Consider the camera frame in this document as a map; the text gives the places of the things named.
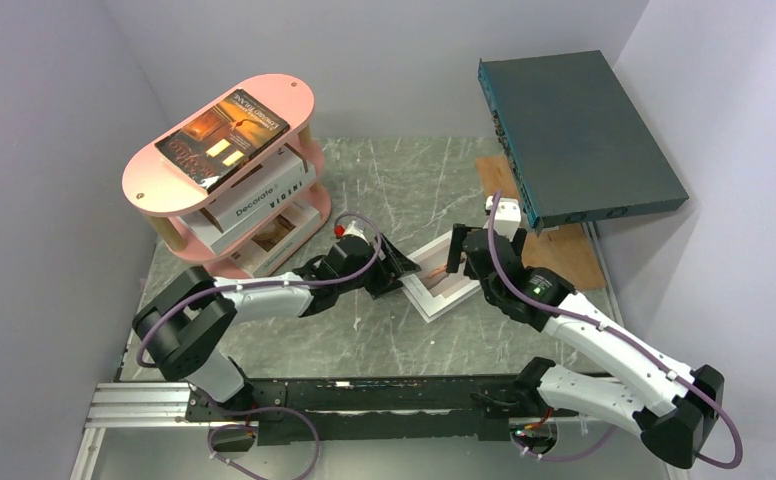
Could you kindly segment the white fashion cover magazine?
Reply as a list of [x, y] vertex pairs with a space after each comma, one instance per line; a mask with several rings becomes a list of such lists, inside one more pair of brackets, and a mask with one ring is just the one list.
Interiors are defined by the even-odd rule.
[[401, 278], [402, 291], [426, 323], [431, 323], [481, 290], [478, 280], [447, 273], [446, 263], [452, 234], [444, 233], [408, 258], [420, 270]]

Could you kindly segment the beige cup cover book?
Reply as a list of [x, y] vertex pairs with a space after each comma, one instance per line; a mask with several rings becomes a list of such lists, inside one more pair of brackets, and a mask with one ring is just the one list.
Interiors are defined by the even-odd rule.
[[309, 234], [321, 215], [309, 203], [293, 201], [236, 250], [230, 260], [250, 277], [266, 277], [275, 271]]

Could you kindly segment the white Insoia travel book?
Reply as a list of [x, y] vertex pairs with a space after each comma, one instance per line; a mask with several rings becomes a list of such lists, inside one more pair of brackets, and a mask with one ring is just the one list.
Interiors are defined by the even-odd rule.
[[226, 232], [220, 232], [200, 215], [200, 211], [178, 217], [177, 220], [190, 233], [193, 233], [204, 246], [208, 247], [212, 252], [219, 254], [235, 240], [244, 236], [261, 221], [269, 217], [271, 213], [278, 210], [285, 201], [301, 193], [316, 178], [316, 169], [313, 166], [309, 167], [308, 172], [303, 170], [302, 175], [298, 179], [285, 185], [280, 193], [273, 195], [269, 201], [258, 207], [246, 219]]

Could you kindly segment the white Decorate Furniture book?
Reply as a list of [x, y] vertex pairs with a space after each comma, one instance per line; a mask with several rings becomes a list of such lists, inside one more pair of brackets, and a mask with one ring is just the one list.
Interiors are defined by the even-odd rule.
[[303, 173], [303, 162], [291, 148], [277, 150], [226, 192], [200, 210], [220, 232], [226, 232], [280, 193]]

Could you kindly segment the dark orange Edward Tulane novel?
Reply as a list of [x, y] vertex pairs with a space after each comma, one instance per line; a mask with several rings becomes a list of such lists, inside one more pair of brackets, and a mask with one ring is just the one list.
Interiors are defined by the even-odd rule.
[[210, 193], [289, 129], [289, 123], [270, 108], [245, 90], [235, 89], [155, 147]]

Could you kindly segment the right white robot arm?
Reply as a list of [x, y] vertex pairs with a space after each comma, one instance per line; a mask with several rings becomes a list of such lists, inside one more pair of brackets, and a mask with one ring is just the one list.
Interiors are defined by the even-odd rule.
[[720, 417], [720, 371], [708, 364], [693, 368], [650, 347], [557, 273], [523, 266], [514, 242], [485, 228], [454, 225], [446, 269], [479, 281], [486, 301], [505, 316], [567, 343], [617, 380], [535, 357], [513, 383], [521, 411], [538, 415], [553, 408], [596, 417], [639, 437], [680, 469], [703, 457]]

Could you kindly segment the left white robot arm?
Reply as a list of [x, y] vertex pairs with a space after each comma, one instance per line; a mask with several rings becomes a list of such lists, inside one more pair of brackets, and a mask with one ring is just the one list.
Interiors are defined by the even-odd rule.
[[231, 325], [313, 316], [360, 289], [379, 298], [419, 270], [382, 234], [373, 240], [344, 235], [327, 253], [274, 277], [235, 280], [190, 267], [133, 318], [139, 353], [151, 358], [140, 364], [168, 381], [194, 385], [222, 417], [239, 419], [253, 403], [254, 386], [218, 348]]

